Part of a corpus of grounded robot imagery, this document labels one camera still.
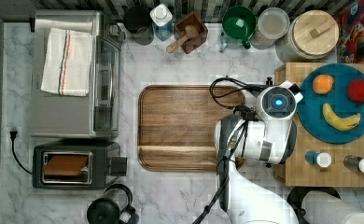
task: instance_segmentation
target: white towel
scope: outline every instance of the white towel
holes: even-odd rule
[[[72,96],[89,93],[91,34],[51,28],[40,90]]]

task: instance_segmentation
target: kettle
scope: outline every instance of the kettle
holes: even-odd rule
[[[133,195],[129,188],[113,184],[89,205],[87,220],[90,224],[136,224],[139,216],[131,206],[132,202]]]

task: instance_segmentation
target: banana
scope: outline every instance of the banana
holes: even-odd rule
[[[322,113],[324,114],[327,123],[339,131],[349,131],[354,129],[360,122],[360,114],[355,114],[347,118],[340,118],[334,113],[328,103],[325,103],[322,106]]]

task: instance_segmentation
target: white marble countertop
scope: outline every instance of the white marble countertop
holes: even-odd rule
[[[120,74],[119,137],[127,156],[128,174],[119,182],[133,192],[133,206],[140,223],[192,223],[216,192],[215,173],[160,173],[145,170],[137,159],[138,96],[151,84],[210,84],[217,77],[231,76],[249,83],[262,83],[282,63],[274,47],[266,50],[226,49],[219,52],[219,24],[208,24],[207,41],[185,54],[165,48],[173,37],[141,46],[131,38],[123,44]],[[18,157],[32,165],[34,140],[29,136],[29,104],[33,69],[33,39],[29,25],[5,23],[0,223],[88,223],[89,203],[102,195],[96,191],[34,189],[31,177],[16,164],[10,151],[9,131],[17,127]],[[335,63],[334,55],[326,62]],[[273,168],[248,161],[239,171],[254,183],[287,197],[291,188],[273,178]],[[364,189],[337,189],[344,201],[364,209]],[[230,223],[216,205],[203,223]]]

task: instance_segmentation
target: utensil holder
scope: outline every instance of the utensil holder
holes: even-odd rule
[[[174,24],[176,39],[179,39],[185,35],[185,27],[187,25],[194,25],[199,32],[197,37],[189,39],[181,46],[182,50],[185,51],[186,54],[189,54],[206,41],[208,29],[204,25],[202,19],[197,15],[197,13],[193,11]]]

